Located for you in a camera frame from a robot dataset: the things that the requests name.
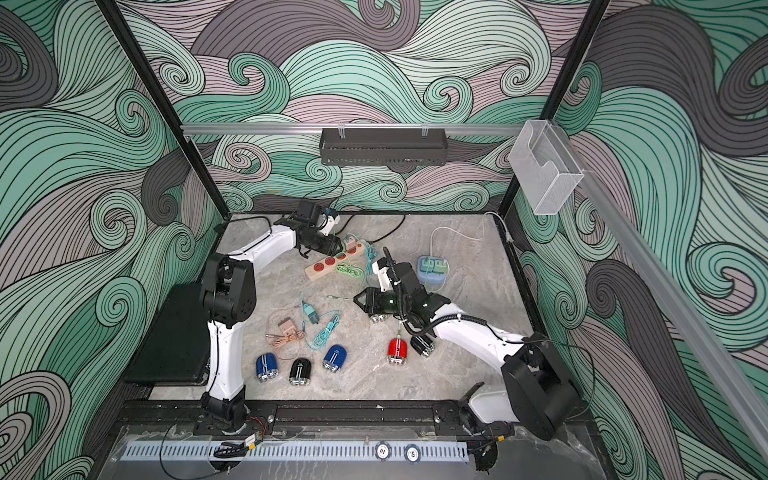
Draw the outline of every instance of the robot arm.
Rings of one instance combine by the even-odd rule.
[[[337,255],[343,245],[330,232],[338,222],[332,210],[302,201],[295,214],[245,247],[208,257],[200,301],[210,314],[210,375],[201,402],[217,428],[234,432],[244,424],[243,327],[256,308],[255,273],[293,248]]]
[[[380,288],[363,290],[355,303],[368,314],[399,314],[422,345],[432,343],[427,335],[453,342],[504,379],[503,387],[478,385],[468,394],[468,430],[482,431],[485,427],[478,422],[521,422],[536,436],[551,439],[580,394],[556,348],[540,334],[525,338],[468,315],[450,299],[428,293],[410,263],[394,263],[386,249],[385,254],[374,266]]]

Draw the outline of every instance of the white cable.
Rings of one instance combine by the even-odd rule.
[[[504,227],[504,231],[507,233],[507,241],[509,243],[514,243],[512,239],[512,235],[509,233],[509,229],[507,228],[507,222],[504,221],[501,215],[497,214],[496,212],[485,212],[483,215],[495,215],[499,220],[502,221],[502,226]]]
[[[498,217],[499,220],[502,221],[502,225],[504,226],[504,230],[506,232],[506,239],[507,239],[507,241],[508,242],[512,242],[512,235],[510,235],[509,229],[507,228],[507,224],[504,222],[504,219],[502,218],[502,216],[497,214],[496,212],[485,212],[484,214],[482,214],[483,220],[485,219],[485,215],[495,215],[496,217]],[[437,228],[435,228],[432,231],[432,235],[429,236],[429,256],[433,257],[433,255],[432,255],[432,240],[433,240],[433,238],[435,236],[435,232],[437,230],[450,230],[453,233],[458,233],[459,235],[461,235],[462,237],[464,237],[464,238],[466,238],[468,240],[482,240],[483,238],[485,238],[485,221],[481,221],[480,222],[480,227],[482,229],[482,234],[480,235],[480,237],[477,237],[477,238],[470,237],[469,235],[464,235],[463,233],[459,232],[458,230],[454,230],[451,227],[437,227]]]
[[[499,220],[502,221],[502,225],[504,226],[504,231],[506,232],[506,240],[509,243],[512,243],[512,235],[509,233],[509,229],[507,228],[507,223],[504,222],[504,218],[502,218],[502,216],[497,214],[496,212],[490,212],[489,211],[489,212],[485,212],[484,214],[482,214],[483,220],[485,219],[485,215],[495,215],[496,217],[498,217]],[[469,239],[469,240],[482,240],[483,238],[485,238],[485,221],[481,221],[480,222],[480,227],[482,229],[482,234],[480,235],[480,237],[477,237],[477,238],[464,235],[463,233],[459,232],[458,230],[454,230],[451,227],[437,227],[437,228],[435,228],[432,231],[432,235],[429,236],[429,256],[433,257],[433,255],[432,255],[432,240],[434,239],[435,232],[437,230],[441,230],[441,229],[443,229],[443,230],[450,230],[453,233],[458,233],[462,237],[464,237],[466,239]],[[442,279],[442,285],[437,290],[428,290],[430,293],[437,293],[440,290],[442,290],[443,287],[445,287],[445,284],[448,281],[448,274],[451,273],[451,265],[450,265],[450,263],[448,263],[447,259],[445,259],[445,265],[448,267],[448,271],[445,272],[445,277],[443,277],[443,279]]]

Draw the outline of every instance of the marble floor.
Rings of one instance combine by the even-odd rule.
[[[359,215],[352,219],[344,233],[374,240],[381,237],[402,219],[400,215]],[[490,215],[408,215],[403,225],[391,236],[376,244],[388,247],[396,262],[409,261],[416,265],[421,255],[429,254],[429,237],[435,227],[447,226],[471,237],[467,240],[448,231],[438,230],[434,236],[434,254],[449,260],[450,274],[440,291],[467,313],[488,320],[509,332],[530,334],[531,324],[525,313],[515,278],[509,267],[502,242]],[[231,223],[218,251],[230,252],[249,243],[267,230],[263,220]],[[368,316],[349,300],[329,298],[328,295],[351,297],[362,291],[359,280],[331,273],[310,282],[304,269],[323,256],[312,252],[306,260],[292,250],[284,253],[256,276],[257,307],[247,321],[243,341],[243,377],[248,399],[318,399],[318,400],[423,400],[457,399],[476,382],[501,385],[498,371],[461,347],[437,339],[436,350],[428,358],[409,351],[404,366],[387,363],[389,341],[397,334],[398,323],[389,318],[372,324]],[[365,267],[365,257],[353,264]],[[278,352],[281,357],[304,356],[312,361],[308,386],[291,386],[288,379],[292,360],[278,360],[280,374],[265,383],[255,376],[258,356],[273,351],[266,333],[279,334],[277,323],[293,319],[301,327],[299,294],[318,314],[339,310],[339,325],[320,351],[312,351],[304,343],[291,343]],[[319,325],[307,323],[307,339],[327,324],[329,316]],[[410,336],[403,331],[403,339]],[[332,345],[346,348],[347,360],[337,373],[322,367],[323,357]],[[151,399],[199,399],[204,387],[155,387]]]

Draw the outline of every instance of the wave pattern wallpaper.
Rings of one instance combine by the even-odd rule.
[[[644,0],[621,0],[614,9]],[[538,118],[588,1],[120,0],[183,122]],[[487,210],[514,138],[450,139],[443,167],[327,167],[319,136],[200,136],[232,210]]]
[[[3,478],[88,475],[97,413],[213,244],[218,212],[136,84],[92,0],[0,2]]]
[[[557,121],[586,168],[768,399],[768,10],[656,0],[605,18]],[[620,478],[768,478],[768,467],[577,190],[515,199],[515,243],[549,334],[588,349],[592,412]],[[565,352],[582,385],[591,370]]]

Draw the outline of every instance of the wooden power strip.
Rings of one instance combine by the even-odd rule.
[[[314,265],[310,265],[304,269],[304,272],[310,278],[310,280],[314,282],[315,280],[322,278],[331,272],[335,272],[336,267],[339,266],[339,262],[362,255],[362,253],[366,250],[366,247],[363,245],[362,241],[355,240],[355,237],[347,237],[345,239],[345,243],[346,252],[339,253],[335,257],[326,257],[324,260],[321,260]]]

